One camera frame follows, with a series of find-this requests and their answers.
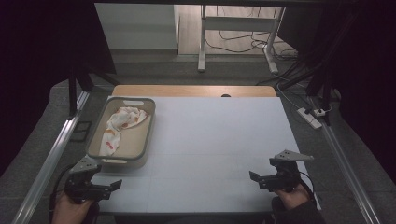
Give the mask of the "black curtain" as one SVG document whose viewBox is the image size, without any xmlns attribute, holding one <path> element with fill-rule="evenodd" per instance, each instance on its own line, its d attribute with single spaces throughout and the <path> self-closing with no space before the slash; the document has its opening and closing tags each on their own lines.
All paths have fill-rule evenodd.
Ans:
<svg viewBox="0 0 396 224">
<path fill-rule="evenodd" d="M 329 0 L 326 7 L 289 7 L 279 37 L 324 62 L 308 89 L 329 80 L 341 93 L 342 118 L 396 184 L 396 0 Z"/>
<path fill-rule="evenodd" d="M 0 176 L 78 72 L 115 73 L 95 0 L 0 0 Z"/>
</svg>

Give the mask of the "person's left hand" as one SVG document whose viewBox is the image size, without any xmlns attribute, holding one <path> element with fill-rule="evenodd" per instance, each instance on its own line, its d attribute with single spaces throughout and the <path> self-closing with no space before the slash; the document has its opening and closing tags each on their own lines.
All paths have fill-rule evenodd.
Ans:
<svg viewBox="0 0 396 224">
<path fill-rule="evenodd" d="M 75 203 L 62 192 L 56 201 L 51 224 L 82 224 L 92 204 L 92 200 Z"/>
</svg>

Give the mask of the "white cabinet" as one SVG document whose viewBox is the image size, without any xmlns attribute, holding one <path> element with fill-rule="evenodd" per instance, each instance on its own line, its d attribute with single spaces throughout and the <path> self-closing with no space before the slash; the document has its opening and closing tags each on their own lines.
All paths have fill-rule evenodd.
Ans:
<svg viewBox="0 0 396 224">
<path fill-rule="evenodd" d="M 175 5 L 96 3 L 110 49 L 177 49 Z"/>
</svg>

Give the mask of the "white cloth with orange print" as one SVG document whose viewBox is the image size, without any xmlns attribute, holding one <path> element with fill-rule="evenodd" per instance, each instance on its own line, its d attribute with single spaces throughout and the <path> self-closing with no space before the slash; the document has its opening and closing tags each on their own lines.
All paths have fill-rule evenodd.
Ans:
<svg viewBox="0 0 396 224">
<path fill-rule="evenodd" d="M 106 129 L 103 133 L 99 155 L 112 156 L 120 147 L 121 133 L 143 122 L 148 113 L 137 107 L 120 107 L 106 122 Z"/>
</svg>

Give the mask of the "black metal stand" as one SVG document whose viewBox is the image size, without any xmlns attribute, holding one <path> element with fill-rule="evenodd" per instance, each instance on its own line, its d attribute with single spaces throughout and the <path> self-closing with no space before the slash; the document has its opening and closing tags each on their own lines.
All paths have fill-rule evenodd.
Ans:
<svg viewBox="0 0 396 224">
<path fill-rule="evenodd" d="M 295 78 L 280 82 L 276 87 L 280 91 L 283 91 L 309 77 L 311 80 L 305 89 L 305 93 L 307 96 L 314 96 L 317 95 L 319 91 L 322 91 L 322 108 L 325 110 L 324 121 L 326 125 L 330 126 L 328 112 L 331 110 L 330 98 L 332 83 L 327 63 L 319 63 Z"/>
<path fill-rule="evenodd" d="M 77 84 L 79 84 L 84 91 L 91 91 L 93 88 L 93 82 L 90 78 L 90 74 L 95 74 L 114 86 L 120 84 L 109 74 L 93 65 L 88 63 L 73 65 L 68 73 L 69 119 L 72 119 L 78 111 Z"/>
</svg>

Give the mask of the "white power strip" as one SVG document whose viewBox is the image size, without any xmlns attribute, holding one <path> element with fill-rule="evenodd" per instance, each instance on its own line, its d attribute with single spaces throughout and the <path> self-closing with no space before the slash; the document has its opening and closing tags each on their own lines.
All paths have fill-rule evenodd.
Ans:
<svg viewBox="0 0 396 224">
<path fill-rule="evenodd" d="M 317 130 L 322 127 L 322 124 L 311 115 L 309 109 L 305 109 L 303 107 L 297 110 L 297 113 L 314 129 Z"/>
</svg>

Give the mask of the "white desk frame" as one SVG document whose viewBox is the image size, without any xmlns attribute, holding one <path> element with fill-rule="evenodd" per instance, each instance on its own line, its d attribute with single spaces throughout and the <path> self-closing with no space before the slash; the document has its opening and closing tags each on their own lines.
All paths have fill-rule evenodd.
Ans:
<svg viewBox="0 0 396 224">
<path fill-rule="evenodd" d="M 238 18 L 238 17 L 207 17 L 206 5 L 201 5 L 201 39 L 198 58 L 198 71 L 205 71 L 205 32 L 210 31 L 238 31 L 238 32 L 267 32 L 268 42 L 264 45 L 263 52 L 272 74 L 277 74 L 278 69 L 271 53 L 274 41 L 281 23 L 284 7 L 281 7 L 273 19 L 268 18 Z"/>
</svg>

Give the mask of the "black floor bracket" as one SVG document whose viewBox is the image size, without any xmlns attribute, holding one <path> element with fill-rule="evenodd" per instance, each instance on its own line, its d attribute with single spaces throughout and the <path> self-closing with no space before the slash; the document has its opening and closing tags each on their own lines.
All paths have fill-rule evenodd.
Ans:
<svg viewBox="0 0 396 224">
<path fill-rule="evenodd" d="M 79 121 L 72 132 L 72 135 L 70 137 L 71 142 L 84 142 L 87 140 L 90 129 L 92 126 L 91 121 Z"/>
</svg>

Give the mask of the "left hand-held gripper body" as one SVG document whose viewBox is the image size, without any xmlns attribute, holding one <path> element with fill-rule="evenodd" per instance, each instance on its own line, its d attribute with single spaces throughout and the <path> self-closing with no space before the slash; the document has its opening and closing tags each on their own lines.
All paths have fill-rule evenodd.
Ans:
<svg viewBox="0 0 396 224">
<path fill-rule="evenodd" d="M 108 200 L 111 195 L 111 187 L 95 185 L 92 178 L 101 171 L 102 166 L 88 157 L 83 157 L 68 172 L 64 185 L 64 192 L 75 203 L 83 203 L 86 200 L 100 202 Z"/>
</svg>

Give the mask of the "white table cover sheet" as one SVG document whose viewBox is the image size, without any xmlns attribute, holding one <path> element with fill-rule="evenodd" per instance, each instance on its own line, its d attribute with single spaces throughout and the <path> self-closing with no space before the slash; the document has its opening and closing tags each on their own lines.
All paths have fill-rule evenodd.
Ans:
<svg viewBox="0 0 396 224">
<path fill-rule="evenodd" d="M 120 181 L 100 203 L 111 215 L 268 212 L 273 193 L 249 177 L 272 175 L 270 158 L 298 149 L 277 97 L 157 97 L 147 163 L 103 169 Z"/>
</svg>

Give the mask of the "beige basket with grey rim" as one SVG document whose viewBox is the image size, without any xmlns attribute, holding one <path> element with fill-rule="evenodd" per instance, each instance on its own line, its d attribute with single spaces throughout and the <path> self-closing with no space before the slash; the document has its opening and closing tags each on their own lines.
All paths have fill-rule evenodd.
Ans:
<svg viewBox="0 0 396 224">
<path fill-rule="evenodd" d="M 120 147 L 112 156 L 100 156 L 99 150 L 106 129 L 106 122 L 120 107 L 131 106 L 143 109 L 148 117 L 121 133 Z M 140 168 L 145 165 L 149 151 L 149 137 L 155 118 L 156 104 L 149 98 L 111 97 L 108 98 L 94 132 L 86 146 L 86 154 L 103 166 Z"/>
</svg>

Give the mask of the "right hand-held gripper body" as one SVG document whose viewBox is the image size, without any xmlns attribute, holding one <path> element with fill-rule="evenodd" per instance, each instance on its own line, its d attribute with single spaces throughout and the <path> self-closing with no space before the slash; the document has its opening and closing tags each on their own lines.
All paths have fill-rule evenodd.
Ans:
<svg viewBox="0 0 396 224">
<path fill-rule="evenodd" d="M 283 189 L 286 192 L 293 191 L 301 182 L 301 175 L 298 169 L 298 161 L 312 161 L 313 156 L 283 150 L 269 159 L 272 166 L 276 168 L 275 175 L 258 175 L 258 184 L 260 189 L 268 189 L 274 192 Z"/>
</svg>

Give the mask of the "person's right hand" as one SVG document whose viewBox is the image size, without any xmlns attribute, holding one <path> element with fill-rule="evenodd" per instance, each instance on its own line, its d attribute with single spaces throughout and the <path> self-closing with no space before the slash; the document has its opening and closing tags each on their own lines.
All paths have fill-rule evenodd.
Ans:
<svg viewBox="0 0 396 224">
<path fill-rule="evenodd" d="M 291 192 L 278 189 L 275 194 L 280 198 L 287 210 L 294 209 L 310 200 L 308 192 L 302 185 L 298 185 Z"/>
</svg>

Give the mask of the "aluminium rail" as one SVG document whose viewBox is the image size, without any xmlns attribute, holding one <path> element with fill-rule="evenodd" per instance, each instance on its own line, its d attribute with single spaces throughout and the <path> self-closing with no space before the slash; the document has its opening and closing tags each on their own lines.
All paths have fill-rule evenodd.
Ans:
<svg viewBox="0 0 396 224">
<path fill-rule="evenodd" d="M 74 128 L 76 127 L 78 120 L 82 114 L 82 110 L 90 94 L 87 91 L 82 91 L 77 99 L 77 112 L 74 117 L 68 119 L 62 127 L 60 133 L 57 136 L 49 155 L 43 162 L 40 171 L 35 177 L 35 181 L 30 187 L 26 194 L 21 206 L 13 218 L 11 224 L 28 224 L 35 209 L 44 194 L 45 188 L 50 182 L 50 178 L 64 152 L 64 149 L 72 135 Z"/>
<path fill-rule="evenodd" d="M 341 147 L 337 137 L 333 132 L 329 115 L 325 114 L 320 122 L 322 124 L 322 131 L 326 137 L 326 140 L 332 150 L 335 160 L 340 167 L 340 170 L 342 171 L 346 183 L 354 196 L 354 200 L 361 210 L 365 222 L 367 224 L 382 224 L 378 214 L 375 211 L 373 203 L 369 199 L 369 196 L 362 183 L 356 176 L 346 154 L 344 153 L 343 148 Z"/>
</svg>

